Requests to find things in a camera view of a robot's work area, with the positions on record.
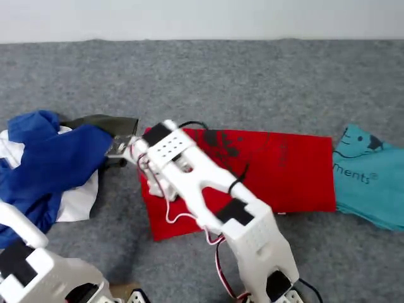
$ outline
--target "white wall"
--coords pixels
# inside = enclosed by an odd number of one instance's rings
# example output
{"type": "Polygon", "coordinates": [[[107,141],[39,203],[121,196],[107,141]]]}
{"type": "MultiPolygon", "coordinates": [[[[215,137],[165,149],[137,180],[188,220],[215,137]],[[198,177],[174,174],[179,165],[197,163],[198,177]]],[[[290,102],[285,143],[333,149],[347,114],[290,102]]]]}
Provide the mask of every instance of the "white wall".
{"type": "Polygon", "coordinates": [[[400,39],[402,0],[0,0],[0,42],[400,39]]]}

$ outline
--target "black wire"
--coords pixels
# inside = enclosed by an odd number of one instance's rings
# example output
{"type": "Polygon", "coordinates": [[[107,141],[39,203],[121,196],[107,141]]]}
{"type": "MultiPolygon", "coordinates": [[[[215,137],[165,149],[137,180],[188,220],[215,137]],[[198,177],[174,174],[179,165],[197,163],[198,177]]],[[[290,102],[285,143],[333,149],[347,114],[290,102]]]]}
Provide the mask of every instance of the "black wire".
{"type": "Polygon", "coordinates": [[[246,164],[246,167],[244,167],[243,172],[241,173],[240,177],[238,177],[231,185],[229,186],[229,189],[227,190],[228,194],[231,194],[233,187],[238,183],[238,182],[243,182],[243,180],[246,178],[248,168],[250,166],[250,163],[246,164]]]}
{"type": "Polygon", "coordinates": [[[200,122],[200,121],[187,121],[187,122],[184,122],[184,123],[178,125],[178,128],[183,128],[184,126],[187,126],[187,125],[190,125],[190,124],[197,124],[197,125],[202,126],[203,128],[205,128],[206,130],[209,130],[208,126],[205,123],[200,122]]]}
{"type": "Polygon", "coordinates": [[[309,282],[306,282],[306,281],[303,280],[302,278],[299,278],[299,281],[300,281],[301,283],[303,283],[305,286],[309,287],[309,288],[317,295],[318,302],[324,303],[324,302],[323,302],[323,298],[321,297],[320,292],[317,290],[316,287],[314,287],[313,285],[311,285],[309,282]]]}
{"type": "MultiPolygon", "coordinates": [[[[184,123],[178,125],[178,128],[183,128],[184,126],[191,125],[191,124],[197,124],[197,125],[199,125],[199,126],[202,126],[205,130],[207,130],[207,131],[209,130],[209,127],[208,127],[204,122],[201,122],[201,121],[187,121],[187,122],[184,122],[184,123]]],[[[250,164],[247,163],[247,164],[246,164],[246,167],[244,167],[244,170],[243,170],[243,172],[241,173],[241,175],[240,175],[233,183],[231,183],[231,185],[229,186],[229,189],[227,190],[227,193],[228,193],[228,194],[231,193],[233,187],[234,187],[238,182],[242,182],[242,181],[246,178],[246,175],[247,175],[247,171],[248,171],[249,166],[250,166],[250,164]]]]}

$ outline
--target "teal t-shirt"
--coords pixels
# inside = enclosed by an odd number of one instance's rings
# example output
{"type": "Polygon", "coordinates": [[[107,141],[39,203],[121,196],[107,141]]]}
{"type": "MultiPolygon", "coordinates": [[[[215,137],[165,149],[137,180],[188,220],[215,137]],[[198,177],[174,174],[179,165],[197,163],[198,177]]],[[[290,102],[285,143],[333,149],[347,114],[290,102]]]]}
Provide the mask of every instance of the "teal t-shirt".
{"type": "Polygon", "coordinates": [[[350,124],[333,162],[339,211],[382,228],[404,230],[404,149],[350,124]]]}

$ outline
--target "red t-shirt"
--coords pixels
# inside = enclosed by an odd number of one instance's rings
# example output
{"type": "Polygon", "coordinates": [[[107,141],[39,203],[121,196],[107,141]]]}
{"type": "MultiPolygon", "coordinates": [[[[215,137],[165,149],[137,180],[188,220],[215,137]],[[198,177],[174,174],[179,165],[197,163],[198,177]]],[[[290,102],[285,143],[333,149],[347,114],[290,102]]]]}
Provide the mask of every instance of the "red t-shirt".
{"type": "MultiPolygon", "coordinates": [[[[237,176],[248,163],[244,185],[275,213],[335,211],[331,138],[237,130],[185,132],[217,165],[237,176]]],[[[141,192],[155,241],[200,230],[187,217],[167,223],[165,200],[148,193],[144,177],[141,192]]],[[[227,193],[212,188],[203,189],[203,196],[213,213],[230,201],[227,193]]],[[[188,211],[182,198],[170,203],[171,219],[184,212],[188,211]]]]}

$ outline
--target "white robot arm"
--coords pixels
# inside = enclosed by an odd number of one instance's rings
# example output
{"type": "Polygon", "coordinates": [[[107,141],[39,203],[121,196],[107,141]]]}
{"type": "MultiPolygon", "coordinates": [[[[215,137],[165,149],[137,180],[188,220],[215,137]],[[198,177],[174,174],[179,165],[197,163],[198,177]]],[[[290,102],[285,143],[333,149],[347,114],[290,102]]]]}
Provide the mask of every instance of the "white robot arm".
{"type": "MultiPolygon", "coordinates": [[[[165,197],[166,202],[179,194],[192,214],[189,217],[206,233],[221,235],[215,244],[228,242],[246,288],[239,298],[254,303],[303,303],[292,289],[299,273],[271,208],[218,167],[172,121],[157,124],[139,138],[116,138],[108,156],[136,164],[148,178],[150,193],[165,197]],[[201,190],[207,186],[231,194],[219,213],[213,214],[205,205],[201,190]]],[[[124,303],[112,298],[108,281],[96,267],[48,251],[46,236],[2,201],[0,224],[23,239],[0,254],[0,302],[124,303]]],[[[128,302],[148,300],[135,290],[128,302]]]]}
{"type": "Polygon", "coordinates": [[[202,229],[224,236],[253,302],[289,303],[292,293],[292,297],[298,296],[292,287],[299,272],[271,207],[217,166],[171,120],[157,124],[142,137],[117,141],[109,155],[138,165],[148,178],[151,194],[171,201],[178,194],[202,229]],[[206,207],[201,193],[204,187],[225,193],[230,189],[229,203],[219,213],[206,207]]]}

